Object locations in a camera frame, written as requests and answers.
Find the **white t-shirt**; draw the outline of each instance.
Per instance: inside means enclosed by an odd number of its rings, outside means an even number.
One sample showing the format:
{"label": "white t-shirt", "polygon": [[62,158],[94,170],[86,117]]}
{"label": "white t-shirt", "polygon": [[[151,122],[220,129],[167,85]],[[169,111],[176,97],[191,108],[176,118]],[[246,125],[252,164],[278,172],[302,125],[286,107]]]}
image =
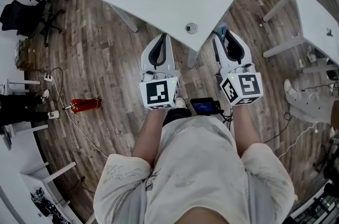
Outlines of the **white t-shirt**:
{"label": "white t-shirt", "polygon": [[155,167],[110,155],[94,198],[100,224],[174,224],[194,207],[229,224],[280,224],[294,200],[292,181],[265,144],[240,159],[234,138],[214,117],[179,119],[163,128]]}

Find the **wooden floor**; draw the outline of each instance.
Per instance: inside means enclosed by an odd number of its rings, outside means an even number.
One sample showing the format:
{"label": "wooden floor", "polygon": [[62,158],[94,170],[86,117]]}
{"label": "wooden floor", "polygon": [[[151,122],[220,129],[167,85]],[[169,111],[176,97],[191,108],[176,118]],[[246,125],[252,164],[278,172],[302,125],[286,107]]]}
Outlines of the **wooden floor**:
{"label": "wooden floor", "polygon": [[[280,42],[297,35],[299,22],[293,2],[289,3],[270,22],[263,23],[262,17],[278,0],[235,0],[229,12],[222,19],[228,27],[248,44],[256,69],[263,77],[265,94],[250,106],[252,119],[262,140],[266,141],[279,133],[287,121],[283,114],[288,106],[284,98],[283,81],[292,80],[297,89],[324,84],[325,74],[303,75],[300,62],[307,66],[306,45],[293,48],[270,59],[262,53]],[[339,8],[335,0],[318,0],[337,19]],[[95,111],[71,114],[75,123],[106,155],[130,155],[135,138],[146,115],[139,92],[140,56],[145,46],[159,34],[154,27],[134,19],[139,27],[133,33],[121,19],[99,0],[53,0],[55,9],[63,8],[66,13],[57,19],[63,33],[54,32],[49,39],[49,47],[43,46],[43,38],[36,36],[33,43],[37,48],[37,68],[51,70],[61,67],[64,71],[62,101],[69,103],[74,98],[88,98],[99,95],[102,107]],[[225,97],[217,89],[214,74],[217,72],[211,38],[209,38],[192,70],[186,66],[188,50],[172,40],[177,69],[180,69],[180,96],[187,103],[195,97],[213,97],[221,102],[229,112]],[[31,72],[30,78],[38,78],[39,73]],[[61,74],[53,75],[58,87]],[[51,87],[42,82],[41,90]],[[322,88],[322,93],[329,93]],[[61,104],[53,103],[41,107],[61,111]],[[82,177],[83,186],[95,191],[105,164],[102,156],[88,140],[68,120],[64,111],[58,120],[48,122],[49,128],[38,132],[42,151],[50,163],[52,171],[75,161],[76,167],[57,179],[59,186],[70,198],[75,212],[87,220],[93,213],[93,194],[79,185],[70,189]],[[300,132],[310,123],[292,118],[280,138],[269,142],[277,155],[294,143]],[[289,152],[281,158],[295,185],[299,202],[303,202],[324,183],[317,176],[312,164],[319,158],[320,144],[327,143],[329,127],[324,124],[305,133]]]}

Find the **small screen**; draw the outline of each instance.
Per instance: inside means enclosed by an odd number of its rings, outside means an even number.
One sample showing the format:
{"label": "small screen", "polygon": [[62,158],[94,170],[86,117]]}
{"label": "small screen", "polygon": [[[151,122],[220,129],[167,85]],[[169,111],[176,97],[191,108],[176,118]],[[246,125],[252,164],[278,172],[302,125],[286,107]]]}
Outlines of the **small screen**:
{"label": "small screen", "polygon": [[193,103],[195,111],[211,113],[215,111],[215,106],[212,103]]}

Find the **white sneaker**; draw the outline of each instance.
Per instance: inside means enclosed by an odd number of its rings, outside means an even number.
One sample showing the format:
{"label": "white sneaker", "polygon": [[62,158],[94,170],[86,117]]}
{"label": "white sneaker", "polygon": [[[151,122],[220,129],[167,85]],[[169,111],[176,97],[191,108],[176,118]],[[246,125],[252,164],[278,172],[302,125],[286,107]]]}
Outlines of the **white sneaker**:
{"label": "white sneaker", "polygon": [[290,82],[288,79],[286,79],[286,80],[284,81],[284,91],[285,91],[285,93],[293,93],[293,92],[297,92],[297,91],[292,87],[291,82]]}
{"label": "white sneaker", "polygon": [[185,104],[185,101],[184,99],[182,98],[176,98],[176,101],[175,101],[175,108],[186,108],[186,104]]}
{"label": "white sneaker", "polygon": [[317,57],[314,54],[313,48],[311,45],[307,46],[306,48],[306,55],[311,63],[314,63],[317,61]]}
{"label": "white sneaker", "polygon": [[50,120],[58,119],[59,117],[60,117],[60,112],[58,110],[53,111],[53,112],[48,112],[48,118]]}
{"label": "white sneaker", "polygon": [[49,97],[49,90],[45,90],[41,95],[42,104],[46,103],[47,98]]}

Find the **red fire extinguisher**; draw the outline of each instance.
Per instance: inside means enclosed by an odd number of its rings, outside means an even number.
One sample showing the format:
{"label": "red fire extinguisher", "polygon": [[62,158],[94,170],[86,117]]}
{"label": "red fire extinguisher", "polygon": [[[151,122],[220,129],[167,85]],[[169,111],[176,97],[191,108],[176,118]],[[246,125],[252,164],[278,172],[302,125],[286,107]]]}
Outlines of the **red fire extinguisher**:
{"label": "red fire extinguisher", "polygon": [[87,111],[91,109],[97,109],[101,106],[101,99],[91,98],[91,99],[73,99],[69,106],[65,107],[66,109],[72,109],[74,113],[78,113],[81,111]]}

